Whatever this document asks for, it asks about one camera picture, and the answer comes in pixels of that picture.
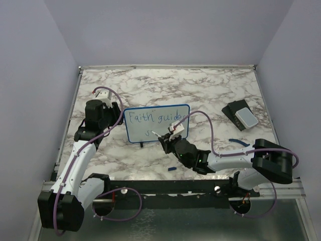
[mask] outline whiteboard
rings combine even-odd
[[[131,143],[158,141],[151,131],[161,136],[169,132],[171,123],[183,119],[190,113],[188,104],[162,105],[152,107],[126,108],[124,118],[128,140]],[[189,131],[187,118],[182,124],[184,131],[182,138],[186,138]]]

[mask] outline gray wall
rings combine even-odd
[[[293,0],[45,0],[79,65],[258,64]]]
[[[0,3],[0,240],[27,240],[77,65],[42,0]]]
[[[296,0],[258,65],[281,144],[301,158],[307,204],[321,239],[321,1]]]

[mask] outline marble table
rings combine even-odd
[[[83,71],[72,113],[58,175],[72,150],[74,133],[84,119],[85,104],[97,86],[108,86],[122,98],[125,107],[189,104],[191,111],[206,112],[214,126],[216,150],[242,148],[229,138],[254,143],[257,138],[275,142],[263,98],[251,69],[87,69]],[[222,113],[234,100],[245,99],[259,124],[239,131]],[[210,125],[201,114],[190,118],[188,141],[198,149],[210,150]],[[168,167],[177,167],[168,171]],[[91,173],[108,174],[111,180],[200,180],[226,179],[236,169],[200,175],[185,168],[173,154],[166,155],[160,143],[139,144],[128,141],[125,124],[116,127],[99,146],[84,178]]]

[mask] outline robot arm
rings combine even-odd
[[[86,102],[85,119],[75,133],[75,143],[64,170],[50,192],[41,192],[38,197],[43,227],[54,228],[54,202],[61,187],[57,205],[57,227],[69,231],[78,231],[84,218],[85,209],[95,197],[110,190],[109,176],[102,174],[91,174],[85,185],[80,187],[88,163],[95,155],[103,137],[97,138],[77,154],[89,140],[101,135],[106,128],[113,126],[120,117],[121,111],[117,103],[111,103],[110,98],[111,95],[103,90],[96,96],[96,99]],[[77,158],[74,164],[70,165],[75,156]],[[69,175],[67,180],[62,183],[66,173],[69,173]]]
[[[264,139],[257,139],[253,146],[222,152],[216,156],[211,151],[199,150],[186,139],[182,139],[180,134],[184,127],[180,124],[174,128],[177,123],[169,127],[170,133],[158,136],[158,140],[165,153],[173,153],[185,167],[203,175],[229,168],[245,168],[234,176],[233,185],[247,191],[258,184],[270,181],[281,184],[292,183],[292,155],[282,151],[269,151],[271,148],[286,150],[284,147]],[[267,151],[248,153],[255,149],[267,149]]]

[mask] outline white marble tabletop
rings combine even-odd
[[[72,150],[74,134],[84,119],[85,104],[97,86],[115,90],[124,107],[188,104],[191,111],[202,110],[212,119],[214,148],[218,151],[242,148],[229,138],[254,143],[257,138],[275,142],[271,123],[253,70],[250,69],[89,69],[84,70],[72,119],[63,149],[58,175]],[[245,99],[259,124],[239,131],[222,113],[227,103]],[[198,149],[210,150],[210,125],[201,114],[190,118],[187,140]],[[108,174],[112,180],[200,180],[226,179],[236,169],[200,175],[185,168],[173,154],[166,155],[160,143],[131,144],[125,124],[103,139],[89,163],[84,178],[91,173]]]

